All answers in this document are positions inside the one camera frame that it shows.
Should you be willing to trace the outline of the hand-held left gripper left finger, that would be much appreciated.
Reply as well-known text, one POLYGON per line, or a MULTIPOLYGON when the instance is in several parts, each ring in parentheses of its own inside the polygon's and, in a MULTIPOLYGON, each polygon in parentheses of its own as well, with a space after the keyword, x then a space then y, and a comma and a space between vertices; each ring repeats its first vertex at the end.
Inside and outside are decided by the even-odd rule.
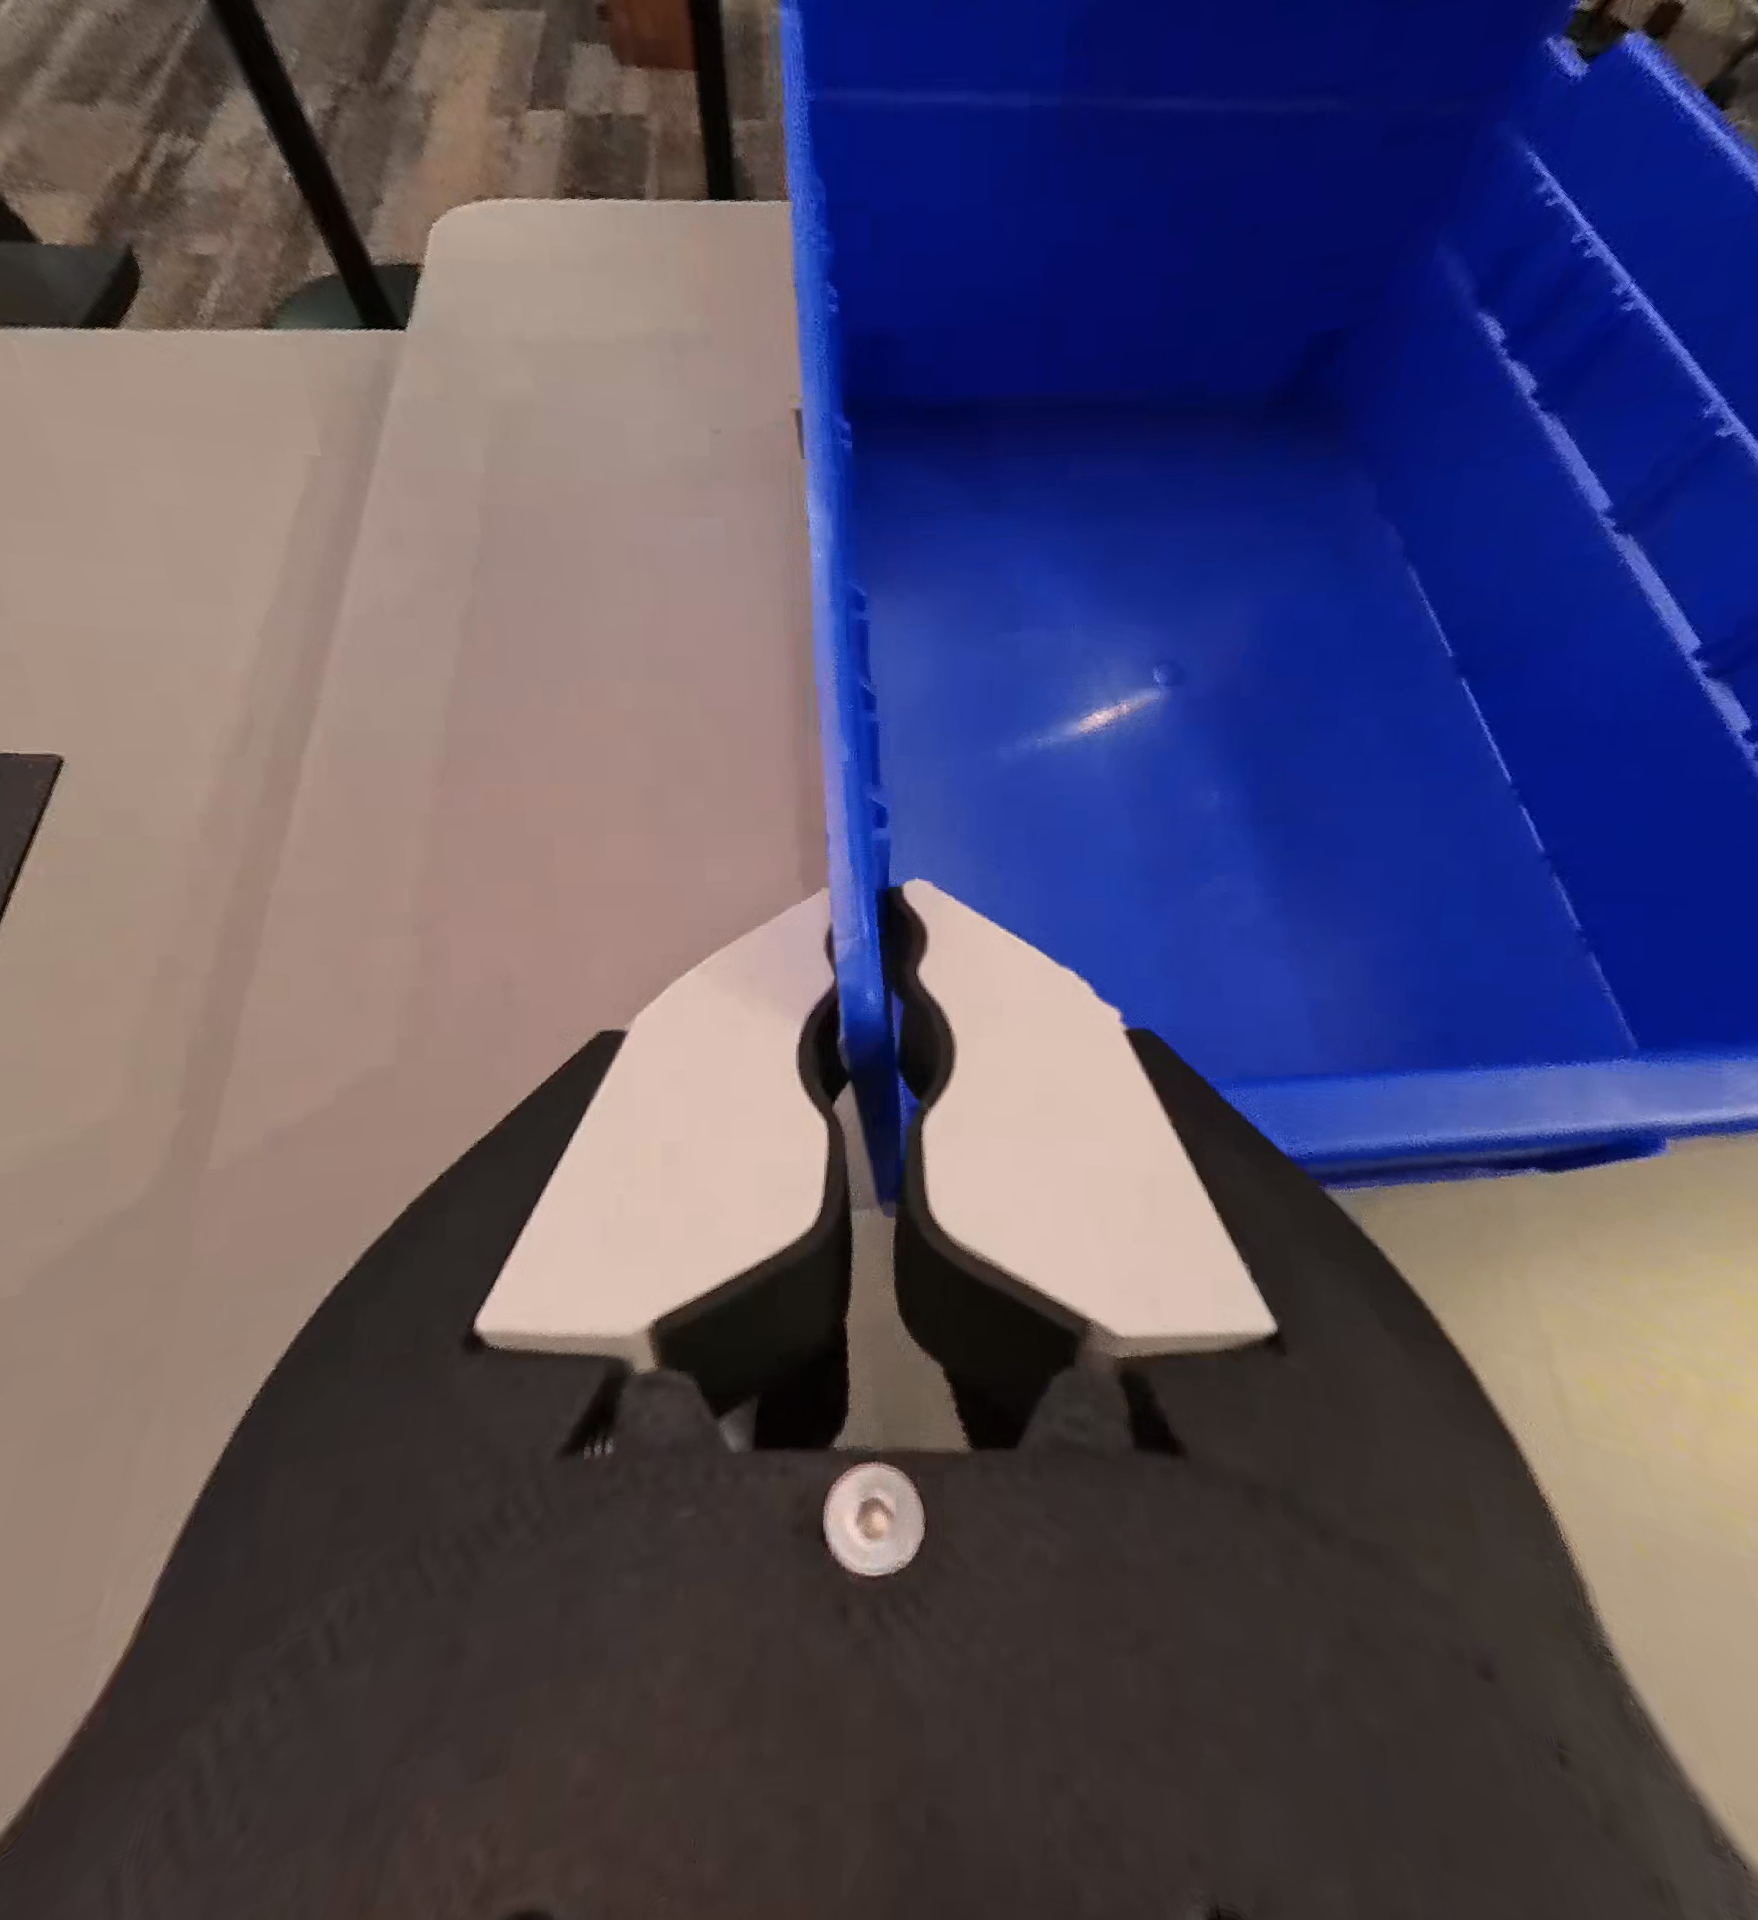
POLYGON ((847 1085, 828 897, 659 994, 477 1310, 477 1344, 680 1373, 717 1418, 847 1415, 847 1085))

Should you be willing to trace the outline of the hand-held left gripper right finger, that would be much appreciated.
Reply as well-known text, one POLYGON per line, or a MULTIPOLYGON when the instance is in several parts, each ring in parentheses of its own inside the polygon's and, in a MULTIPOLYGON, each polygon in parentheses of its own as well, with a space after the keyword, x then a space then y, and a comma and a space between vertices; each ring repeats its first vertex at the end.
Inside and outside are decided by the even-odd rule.
POLYGON ((1279 1334, 1133 1029, 1081 974, 910 880, 890 977, 914 1100, 894 1307, 968 1430, 1021 1430, 1081 1360, 1279 1334))

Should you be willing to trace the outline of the blue plastic bin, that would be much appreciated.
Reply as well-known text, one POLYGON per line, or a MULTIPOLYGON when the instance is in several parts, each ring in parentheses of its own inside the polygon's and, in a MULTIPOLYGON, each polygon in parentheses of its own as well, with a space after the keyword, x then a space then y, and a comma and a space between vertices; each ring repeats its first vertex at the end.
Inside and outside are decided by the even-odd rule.
POLYGON ((828 893, 1301 1164, 1758 1133, 1758 154, 1572 2, 780 2, 828 893))

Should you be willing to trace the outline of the black table leg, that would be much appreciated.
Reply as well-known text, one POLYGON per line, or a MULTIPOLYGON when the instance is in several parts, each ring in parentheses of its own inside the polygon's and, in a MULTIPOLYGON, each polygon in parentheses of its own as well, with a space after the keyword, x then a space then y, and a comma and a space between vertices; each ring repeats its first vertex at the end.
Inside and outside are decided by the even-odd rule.
POLYGON ((238 64, 292 187, 331 259, 320 277, 292 291, 269 316, 273 330, 406 330, 417 299, 422 266, 376 263, 367 249, 342 183, 299 97, 292 72, 269 36, 259 2, 208 2, 221 40, 238 64))
POLYGON ((704 175, 704 196, 713 203, 733 203, 741 196, 741 183, 736 183, 733 122, 731 122, 723 2, 689 0, 686 26, 689 26, 689 39, 694 39, 694 79, 697 79, 698 154, 702 154, 702 175, 704 175))

